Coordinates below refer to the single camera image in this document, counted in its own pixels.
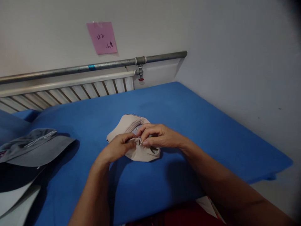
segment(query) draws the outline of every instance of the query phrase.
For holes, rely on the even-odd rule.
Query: finger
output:
[[[133,133],[120,134],[120,138],[121,138],[122,143],[125,143],[125,142],[127,142],[127,140],[132,139],[134,137],[135,137],[135,134],[133,134]]]
[[[125,143],[123,146],[125,147],[126,151],[128,151],[128,150],[136,147],[136,142],[130,141],[128,143]]]
[[[138,129],[138,131],[137,131],[137,133],[136,133],[136,136],[139,137],[139,136],[143,133],[143,131],[144,131],[145,129],[147,129],[147,128],[149,128],[149,127],[153,127],[153,126],[155,126],[155,124],[150,124],[150,123],[143,124],[143,125]]]
[[[163,141],[164,141],[163,137],[149,137],[142,143],[142,145],[143,146],[162,147]]]
[[[143,134],[141,135],[141,140],[144,141],[151,134],[159,134],[160,131],[161,131],[161,128],[159,126],[149,127],[144,130]]]

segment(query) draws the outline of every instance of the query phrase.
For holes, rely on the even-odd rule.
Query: pink sticky note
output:
[[[87,27],[97,54],[117,52],[111,22],[87,23]]]

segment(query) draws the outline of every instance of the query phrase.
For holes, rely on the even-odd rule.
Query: blue mattress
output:
[[[292,165],[282,152],[178,82],[50,107],[30,130],[56,128],[79,141],[38,180],[41,190],[27,224],[66,225],[106,136],[124,114],[162,123],[189,137],[247,183],[269,179]],[[137,220],[204,195],[177,149],[152,162],[122,157],[110,166],[109,204],[114,225]]]

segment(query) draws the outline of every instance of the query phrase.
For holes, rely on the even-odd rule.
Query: beige cap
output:
[[[132,132],[139,125],[150,123],[146,118],[136,115],[124,115],[121,117],[118,125],[112,132],[107,135],[107,141],[111,142],[115,136],[122,133]],[[133,161],[149,162],[160,157],[160,148],[144,147],[141,144],[140,138],[132,138],[128,142],[134,141],[136,147],[130,149],[125,156]]]

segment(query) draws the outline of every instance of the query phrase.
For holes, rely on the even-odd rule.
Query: white radiator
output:
[[[134,90],[134,71],[0,90],[0,109],[8,113],[86,100]]]

